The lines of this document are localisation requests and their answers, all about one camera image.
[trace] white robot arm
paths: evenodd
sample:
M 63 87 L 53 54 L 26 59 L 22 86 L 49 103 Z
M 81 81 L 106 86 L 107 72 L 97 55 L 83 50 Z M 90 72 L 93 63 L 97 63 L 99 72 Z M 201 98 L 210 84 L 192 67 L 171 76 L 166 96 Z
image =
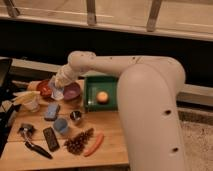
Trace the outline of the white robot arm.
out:
M 187 171 L 176 95 L 185 81 L 181 64 L 156 56 L 97 57 L 75 51 L 56 74 L 57 87 L 89 70 L 119 77 L 118 111 L 132 171 Z

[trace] small cup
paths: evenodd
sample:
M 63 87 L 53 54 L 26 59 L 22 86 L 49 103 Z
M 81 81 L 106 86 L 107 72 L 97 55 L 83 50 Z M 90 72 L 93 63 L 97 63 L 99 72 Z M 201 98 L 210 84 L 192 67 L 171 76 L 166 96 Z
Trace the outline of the small cup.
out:
M 23 103 L 23 106 L 31 112 L 37 112 L 40 109 L 38 98 L 34 96 L 31 100 Z
M 70 113 L 70 119 L 74 122 L 75 125 L 78 125 L 82 121 L 82 114 L 78 110 L 74 110 Z
M 53 128 L 60 134 L 66 134 L 69 130 L 68 123 L 64 118 L 58 118 L 53 123 Z

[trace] black wall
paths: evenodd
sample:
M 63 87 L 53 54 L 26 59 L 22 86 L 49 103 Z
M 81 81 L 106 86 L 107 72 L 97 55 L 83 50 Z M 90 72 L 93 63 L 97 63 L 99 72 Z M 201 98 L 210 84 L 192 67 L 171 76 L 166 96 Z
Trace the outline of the black wall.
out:
M 213 42 L 0 20 L 0 56 L 65 64 L 74 50 L 170 56 L 184 66 L 187 83 L 213 87 Z

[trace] gray cup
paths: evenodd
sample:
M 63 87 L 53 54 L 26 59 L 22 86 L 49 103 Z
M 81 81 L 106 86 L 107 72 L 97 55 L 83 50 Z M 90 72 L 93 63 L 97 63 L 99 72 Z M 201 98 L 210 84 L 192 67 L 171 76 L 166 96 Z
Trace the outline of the gray cup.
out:
M 69 130 L 67 120 L 64 118 L 58 118 L 53 123 L 53 128 L 60 134 L 66 134 Z

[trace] red bowl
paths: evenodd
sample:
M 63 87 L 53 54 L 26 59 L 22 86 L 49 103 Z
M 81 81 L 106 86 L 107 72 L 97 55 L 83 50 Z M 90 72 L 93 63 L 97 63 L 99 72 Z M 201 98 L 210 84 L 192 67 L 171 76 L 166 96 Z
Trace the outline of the red bowl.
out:
M 51 94 L 52 94 L 52 90 L 48 86 L 48 83 L 49 83 L 49 79 L 43 80 L 36 87 L 36 90 L 40 91 L 41 96 L 45 98 L 51 97 Z

